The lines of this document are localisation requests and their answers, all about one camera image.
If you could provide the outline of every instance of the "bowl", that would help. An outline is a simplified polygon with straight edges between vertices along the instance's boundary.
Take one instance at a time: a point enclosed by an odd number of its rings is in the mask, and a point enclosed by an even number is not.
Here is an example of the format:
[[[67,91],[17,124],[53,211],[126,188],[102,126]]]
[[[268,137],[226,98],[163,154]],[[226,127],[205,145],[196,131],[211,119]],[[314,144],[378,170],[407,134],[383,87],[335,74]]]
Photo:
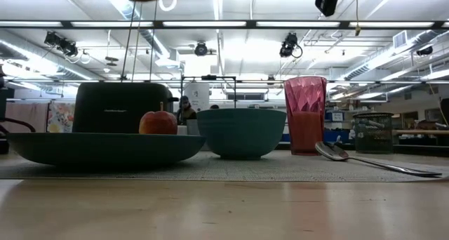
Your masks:
[[[194,156],[205,138],[195,135],[9,133],[22,157],[54,166],[160,166]]]
[[[281,140],[285,112],[269,109],[210,109],[197,113],[209,149],[223,159],[260,159]]]

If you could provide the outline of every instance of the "woven placemat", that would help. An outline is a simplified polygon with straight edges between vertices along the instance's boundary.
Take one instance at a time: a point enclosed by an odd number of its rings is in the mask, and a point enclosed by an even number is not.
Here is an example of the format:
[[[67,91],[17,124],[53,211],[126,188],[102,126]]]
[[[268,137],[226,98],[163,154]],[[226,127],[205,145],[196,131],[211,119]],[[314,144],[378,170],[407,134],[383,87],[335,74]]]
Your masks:
[[[376,159],[397,166],[443,173],[449,176],[449,167],[409,164]],[[259,161],[222,160],[211,152],[163,168],[131,171],[96,171],[82,168],[57,168],[18,161],[0,163],[0,178],[85,178],[130,180],[212,180],[212,181],[286,181],[286,182],[407,182],[435,180],[395,173],[357,161],[335,162],[322,156],[293,156],[287,151],[275,151]]]

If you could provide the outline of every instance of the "ceiling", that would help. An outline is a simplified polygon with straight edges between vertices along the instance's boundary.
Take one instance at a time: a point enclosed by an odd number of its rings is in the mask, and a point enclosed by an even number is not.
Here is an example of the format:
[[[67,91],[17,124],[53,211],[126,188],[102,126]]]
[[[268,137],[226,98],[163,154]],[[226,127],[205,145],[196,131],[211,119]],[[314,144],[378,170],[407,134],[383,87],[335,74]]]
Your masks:
[[[447,20],[449,0],[358,0],[360,20]],[[163,0],[170,6],[172,0]],[[157,2],[137,4],[143,20],[355,20],[356,0],[339,0],[333,16],[320,16],[315,0],[177,0],[171,11],[163,11]],[[123,20],[123,16],[110,0],[0,0],[2,20]],[[24,40],[61,56],[47,47],[43,40],[44,29],[7,29]],[[107,30],[54,30],[60,36],[76,42],[80,50],[91,57],[87,64],[76,65],[94,72],[106,79],[116,79],[125,74],[167,74],[180,76],[178,69],[160,67],[154,62],[150,45],[137,30],[131,30],[130,50],[126,51],[128,30],[111,31],[108,46]],[[295,60],[280,58],[281,42],[289,32],[295,32],[302,39],[303,56]],[[354,31],[340,30],[289,30],[289,29],[157,29],[157,39],[167,48],[178,50],[181,60],[191,60],[197,41],[205,41],[208,48],[218,49],[217,38],[222,37],[221,57],[223,74],[241,77],[264,78],[277,74],[277,79],[298,75],[330,76],[330,68],[346,68],[362,62],[369,55],[392,43],[397,30],[363,30],[359,36]],[[434,53],[444,53],[448,47],[447,38],[434,43]],[[105,73],[105,56],[118,58],[116,67],[109,67]],[[404,55],[378,68],[397,72],[431,56],[416,57]],[[87,61],[85,55],[81,60]],[[207,61],[216,63],[217,59]],[[195,75],[206,75],[210,70],[202,69]]]

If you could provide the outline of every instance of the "person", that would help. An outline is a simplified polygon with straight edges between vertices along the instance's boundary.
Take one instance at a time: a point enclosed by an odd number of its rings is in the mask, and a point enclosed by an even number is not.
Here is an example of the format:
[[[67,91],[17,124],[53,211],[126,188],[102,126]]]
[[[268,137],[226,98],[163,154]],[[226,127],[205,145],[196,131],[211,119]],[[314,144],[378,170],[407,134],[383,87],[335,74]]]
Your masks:
[[[192,109],[189,98],[183,95],[180,101],[180,108],[177,111],[177,124],[187,125],[187,120],[192,119],[196,119],[196,112]]]

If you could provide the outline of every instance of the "air duct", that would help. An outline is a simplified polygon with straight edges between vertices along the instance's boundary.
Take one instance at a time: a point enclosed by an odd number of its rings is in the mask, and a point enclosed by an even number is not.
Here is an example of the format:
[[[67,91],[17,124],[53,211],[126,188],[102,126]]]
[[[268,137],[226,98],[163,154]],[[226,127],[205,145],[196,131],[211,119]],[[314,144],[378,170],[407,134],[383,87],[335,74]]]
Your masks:
[[[400,54],[419,50],[429,44],[430,41],[444,35],[447,32],[447,30],[427,30],[417,34],[413,34],[413,32],[406,32],[408,35],[406,39],[404,39],[406,44],[399,46],[397,43],[392,43],[385,46],[376,53],[368,56],[362,62],[348,68],[344,72],[344,75],[342,75],[339,79],[351,80],[365,72],[369,72],[379,66],[385,65],[388,62],[397,59]]]
[[[134,20],[139,21],[142,20],[140,17],[139,11],[134,12],[133,17],[133,9],[134,4],[133,2],[130,2],[129,0],[109,0],[109,2],[120,12],[120,14],[123,16],[124,19],[127,20]],[[153,32],[149,29],[139,29],[139,33],[142,35],[142,37],[147,40],[148,44],[154,49],[156,55],[159,58],[169,58],[170,53],[163,46],[163,44],[157,39],[156,36],[154,36]]]
[[[0,30],[0,44],[3,48],[7,48],[9,53],[20,53],[21,56],[18,58],[5,57],[4,59],[14,59],[14,60],[36,60],[37,70],[45,72],[46,69],[54,69],[55,72],[61,75],[74,74],[83,79],[103,79],[101,76],[88,71],[78,65],[71,64],[64,58],[48,52],[28,41],[21,39],[20,37],[11,34],[5,30]]]

